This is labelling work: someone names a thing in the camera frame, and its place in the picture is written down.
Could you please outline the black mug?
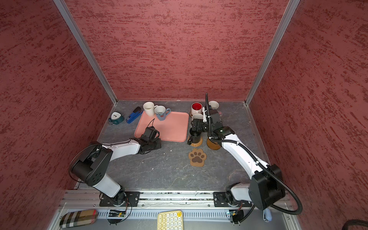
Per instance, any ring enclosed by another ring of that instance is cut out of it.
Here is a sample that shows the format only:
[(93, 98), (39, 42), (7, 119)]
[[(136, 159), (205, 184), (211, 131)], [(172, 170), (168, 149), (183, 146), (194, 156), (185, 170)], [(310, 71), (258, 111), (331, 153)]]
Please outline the black mug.
[(190, 145), (191, 143), (198, 143), (201, 138), (202, 137), (200, 132), (189, 130), (189, 138), (187, 144)]

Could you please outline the white mug red inside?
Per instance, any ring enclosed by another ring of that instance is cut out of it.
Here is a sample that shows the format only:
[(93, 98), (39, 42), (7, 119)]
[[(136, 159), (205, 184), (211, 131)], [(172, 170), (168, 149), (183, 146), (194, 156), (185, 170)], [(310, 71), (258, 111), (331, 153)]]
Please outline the white mug red inside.
[(199, 102), (195, 102), (191, 105), (191, 114), (202, 114), (203, 105)]

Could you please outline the lavender mug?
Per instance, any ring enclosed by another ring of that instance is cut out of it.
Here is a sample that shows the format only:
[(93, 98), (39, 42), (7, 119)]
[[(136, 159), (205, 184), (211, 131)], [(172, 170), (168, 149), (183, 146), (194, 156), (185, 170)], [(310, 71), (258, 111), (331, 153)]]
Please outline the lavender mug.
[(211, 109), (217, 110), (219, 108), (219, 103), (217, 101), (210, 101), (209, 102), (209, 107)]

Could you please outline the woven rattan coaster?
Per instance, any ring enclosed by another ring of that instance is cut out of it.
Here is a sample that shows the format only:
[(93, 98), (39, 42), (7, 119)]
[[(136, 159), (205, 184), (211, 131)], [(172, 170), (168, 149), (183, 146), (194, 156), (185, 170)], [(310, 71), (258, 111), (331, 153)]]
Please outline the woven rattan coaster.
[(197, 148), (197, 147), (201, 146), (202, 143), (203, 143), (203, 139), (201, 138), (198, 143), (191, 143), (190, 146)]

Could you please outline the pink serving tray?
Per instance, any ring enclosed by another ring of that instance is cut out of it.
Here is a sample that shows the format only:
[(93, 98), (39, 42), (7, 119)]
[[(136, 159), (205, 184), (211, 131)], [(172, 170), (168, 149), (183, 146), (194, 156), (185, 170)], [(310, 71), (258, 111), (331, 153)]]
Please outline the pink serving tray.
[(148, 124), (153, 120), (153, 126), (160, 132), (162, 141), (184, 142), (187, 138), (189, 114), (184, 112), (171, 112), (164, 121), (157, 117), (150, 117), (143, 112), (134, 133), (135, 138), (140, 138)]

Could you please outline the large round wooden coaster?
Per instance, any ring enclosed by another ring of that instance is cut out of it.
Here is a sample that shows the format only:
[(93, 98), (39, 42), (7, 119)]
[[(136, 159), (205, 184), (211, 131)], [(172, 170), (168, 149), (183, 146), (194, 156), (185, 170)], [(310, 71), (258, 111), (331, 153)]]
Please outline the large round wooden coaster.
[(219, 150), (221, 148), (221, 146), (217, 142), (213, 142), (211, 141), (211, 139), (207, 139), (207, 146), (211, 150)]

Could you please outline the white speckled blue mug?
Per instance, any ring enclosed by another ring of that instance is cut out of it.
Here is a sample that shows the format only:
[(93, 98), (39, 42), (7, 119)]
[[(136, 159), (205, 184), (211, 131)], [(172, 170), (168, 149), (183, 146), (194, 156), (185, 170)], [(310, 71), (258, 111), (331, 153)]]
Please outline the white speckled blue mug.
[(171, 109), (166, 108), (163, 105), (157, 105), (154, 108), (154, 112), (160, 121), (164, 121), (166, 117), (171, 113)]

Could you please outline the brown paw print coaster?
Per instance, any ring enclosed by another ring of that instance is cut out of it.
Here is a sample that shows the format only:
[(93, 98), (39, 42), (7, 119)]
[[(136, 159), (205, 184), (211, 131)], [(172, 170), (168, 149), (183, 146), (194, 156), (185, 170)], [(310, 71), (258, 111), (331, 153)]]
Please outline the brown paw print coaster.
[(190, 165), (194, 167), (203, 167), (205, 164), (205, 160), (207, 159), (207, 155), (204, 153), (202, 149), (193, 149), (188, 154)]

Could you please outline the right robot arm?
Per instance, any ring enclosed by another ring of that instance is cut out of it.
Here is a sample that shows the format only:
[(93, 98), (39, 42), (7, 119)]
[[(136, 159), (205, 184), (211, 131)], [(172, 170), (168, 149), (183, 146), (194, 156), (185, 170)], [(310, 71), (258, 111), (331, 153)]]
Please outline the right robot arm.
[[(195, 118), (191, 122), (192, 130), (206, 132), (210, 142), (220, 145), (229, 152), (251, 180), (248, 186), (241, 184), (232, 186), (230, 198), (250, 201), (259, 210), (271, 207), (289, 215), (300, 215), (303, 211), (301, 200), (283, 182), (281, 169), (275, 164), (269, 165), (246, 147), (230, 127), (223, 125), (217, 110), (205, 106), (202, 111), (204, 117)], [(287, 210), (275, 205), (285, 197), (286, 192), (296, 201), (296, 210)]]

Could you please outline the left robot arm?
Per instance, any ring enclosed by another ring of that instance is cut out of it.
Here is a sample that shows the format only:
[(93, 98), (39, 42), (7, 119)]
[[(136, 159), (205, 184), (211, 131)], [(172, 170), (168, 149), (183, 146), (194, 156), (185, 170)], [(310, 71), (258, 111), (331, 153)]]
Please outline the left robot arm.
[(119, 207), (127, 203), (122, 185), (114, 181), (107, 169), (111, 161), (129, 155), (147, 154), (161, 148), (160, 132), (153, 126), (145, 129), (140, 138), (132, 138), (116, 144), (95, 142), (83, 149), (71, 161), (70, 176), (100, 191), (111, 205)]

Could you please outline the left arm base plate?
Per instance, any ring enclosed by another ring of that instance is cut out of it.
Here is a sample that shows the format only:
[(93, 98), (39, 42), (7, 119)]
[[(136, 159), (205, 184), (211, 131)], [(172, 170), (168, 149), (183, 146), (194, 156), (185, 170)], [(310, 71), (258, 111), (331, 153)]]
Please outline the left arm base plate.
[(100, 193), (100, 207), (127, 207), (131, 205), (136, 207), (140, 199), (140, 192), (119, 192), (115, 197), (109, 197), (104, 193)]

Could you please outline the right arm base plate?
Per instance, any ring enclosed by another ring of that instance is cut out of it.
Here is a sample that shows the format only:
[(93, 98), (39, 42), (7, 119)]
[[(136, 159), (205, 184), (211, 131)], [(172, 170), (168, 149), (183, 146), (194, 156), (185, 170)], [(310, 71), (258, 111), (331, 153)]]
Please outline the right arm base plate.
[(240, 203), (231, 192), (214, 192), (213, 200), (215, 207), (238, 207)]

